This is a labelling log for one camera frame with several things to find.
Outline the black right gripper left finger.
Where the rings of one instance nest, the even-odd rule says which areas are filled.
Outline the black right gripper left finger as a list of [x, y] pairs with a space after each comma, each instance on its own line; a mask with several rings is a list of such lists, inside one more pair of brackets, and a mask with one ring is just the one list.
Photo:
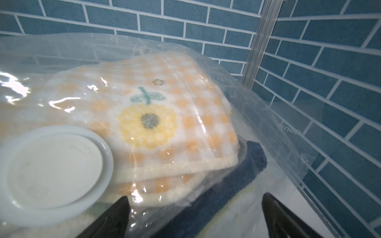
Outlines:
[[128, 198], [121, 197], [77, 238], [124, 238], [130, 211]]

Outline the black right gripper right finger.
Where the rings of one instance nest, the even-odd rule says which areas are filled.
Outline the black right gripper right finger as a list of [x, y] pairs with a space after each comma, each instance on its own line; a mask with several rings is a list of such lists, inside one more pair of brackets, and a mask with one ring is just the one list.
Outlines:
[[262, 209], [270, 238], [322, 238], [269, 192], [263, 195]]

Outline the blue cloud pattern blanket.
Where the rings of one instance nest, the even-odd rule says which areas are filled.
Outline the blue cloud pattern blanket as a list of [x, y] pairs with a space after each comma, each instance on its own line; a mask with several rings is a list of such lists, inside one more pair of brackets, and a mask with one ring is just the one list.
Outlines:
[[228, 202], [267, 167], [267, 158], [258, 142], [239, 139], [241, 163], [221, 182], [199, 196], [154, 238], [195, 238]]

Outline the clear plastic vacuum bag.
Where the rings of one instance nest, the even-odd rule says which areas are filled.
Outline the clear plastic vacuum bag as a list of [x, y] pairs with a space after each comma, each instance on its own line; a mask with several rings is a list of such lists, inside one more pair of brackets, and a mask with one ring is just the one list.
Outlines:
[[270, 107], [173, 43], [1, 38], [1, 237], [316, 238]]

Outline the orange checkered sunflower blanket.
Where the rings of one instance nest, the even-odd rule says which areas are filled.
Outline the orange checkered sunflower blanket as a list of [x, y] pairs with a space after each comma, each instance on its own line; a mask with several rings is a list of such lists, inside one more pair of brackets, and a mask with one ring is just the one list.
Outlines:
[[44, 126], [101, 136], [114, 173], [100, 202], [175, 203], [238, 163], [232, 107], [188, 54], [148, 53], [57, 73], [1, 71], [1, 142]]

